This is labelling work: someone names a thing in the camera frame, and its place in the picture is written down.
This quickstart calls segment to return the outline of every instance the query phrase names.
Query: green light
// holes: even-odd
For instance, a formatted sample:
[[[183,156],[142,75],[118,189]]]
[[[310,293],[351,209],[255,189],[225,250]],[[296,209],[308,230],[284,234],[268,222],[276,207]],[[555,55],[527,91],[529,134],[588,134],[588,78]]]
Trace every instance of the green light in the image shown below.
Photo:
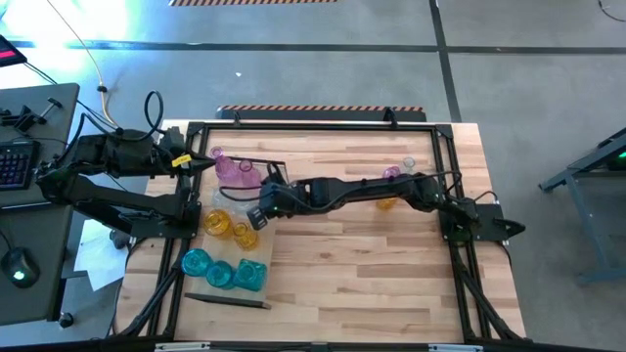
[[[21,271],[17,271],[15,274],[13,274],[13,278],[15,280],[21,280],[25,277],[25,274]]]

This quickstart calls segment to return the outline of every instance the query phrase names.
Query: paper sheet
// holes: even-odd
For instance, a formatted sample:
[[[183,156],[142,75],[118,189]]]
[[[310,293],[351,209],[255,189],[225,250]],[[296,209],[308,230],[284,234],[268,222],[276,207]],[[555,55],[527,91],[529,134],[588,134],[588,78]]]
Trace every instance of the paper sheet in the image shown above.
[[[109,239],[111,229],[96,220],[85,221],[74,271],[87,271],[93,290],[124,277],[128,249],[116,249]]]

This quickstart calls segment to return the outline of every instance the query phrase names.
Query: white cable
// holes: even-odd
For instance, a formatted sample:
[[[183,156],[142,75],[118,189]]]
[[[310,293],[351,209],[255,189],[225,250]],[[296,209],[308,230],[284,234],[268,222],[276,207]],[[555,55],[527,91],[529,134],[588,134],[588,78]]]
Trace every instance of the white cable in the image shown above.
[[[105,81],[102,78],[102,73],[100,72],[100,68],[98,67],[98,63],[96,63],[96,59],[94,59],[94,57],[91,55],[91,52],[89,51],[89,49],[85,45],[85,42],[82,41],[82,39],[80,38],[78,33],[76,33],[76,31],[71,27],[71,25],[69,25],[69,23],[63,17],[63,15],[61,15],[59,10],[57,10],[57,8],[52,4],[52,2],[50,0],[46,0],[46,1],[50,5],[50,7],[52,7],[52,9],[57,13],[57,15],[59,15],[61,20],[67,25],[67,28],[69,28],[69,30],[71,30],[71,32],[74,33],[74,36],[76,36],[76,38],[78,39],[78,41],[80,42],[82,47],[85,48],[85,51],[87,51],[87,55],[89,55],[89,58],[91,58],[91,61],[94,63],[94,66],[96,67],[96,71],[98,72],[98,81],[99,81],[98,85],[101,86],[101,87],[105,87]],[[115,120],[113,120],[111,118],[111,116],[109,115],[109,109],[107,108],[107,103],[106,103],[105,96],[106,96],[106,93],[101,91],[100,92],[100,100],[102,101],[102,111],[105,113],[105,117],[107,118],[107,120],[110,123],[112,123],[115,126],[119,126],[117,124],[117,122],[115,122]]]

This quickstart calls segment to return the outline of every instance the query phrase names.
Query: black desk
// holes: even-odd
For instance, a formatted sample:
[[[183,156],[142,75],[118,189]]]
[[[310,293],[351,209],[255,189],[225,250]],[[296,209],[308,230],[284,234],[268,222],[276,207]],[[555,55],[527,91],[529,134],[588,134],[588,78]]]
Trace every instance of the black desk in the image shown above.
[[[66,142],[78,89],[78,85],[72,83],[1,90],[0,107],[13,111],[26,104],[33,111],[41,113],[48,105],[48,97],[58,100],[64,108],[51,111],[47,115],[47,124],[35,125],[28,133],[34,138],[56,138]],[[18,136],[11,128],[0,127],[0,141],[6,142]],[[50,159],[65,148],[55,141],[39,142],[42,145],[40,158],[43,159]],[[2,192],[0,199],[12,204],[15,204],[15,199],[24,204],[45,200],[34,184],[25,191]],[[30,249],[41,270],[37,283],[26,289],[13,286],[0,275],[0,325],[58,319],[65,289],[61,272],[72,212],[71,206],[58,205],[0,210],[0,229],[13,246]],[[0,244],[0,255],[4,255],[5,250],[5,245]]]

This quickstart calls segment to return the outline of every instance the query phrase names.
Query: computer mouse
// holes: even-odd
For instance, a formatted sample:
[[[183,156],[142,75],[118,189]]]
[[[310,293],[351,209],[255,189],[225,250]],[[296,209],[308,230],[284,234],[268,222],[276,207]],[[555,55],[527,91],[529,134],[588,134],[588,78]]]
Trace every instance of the computer mouse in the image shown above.
[[[39,268],[24,247],[9,250],[0,260],[0,267],[7,279],[19,288],[31,287],[39,279]]]

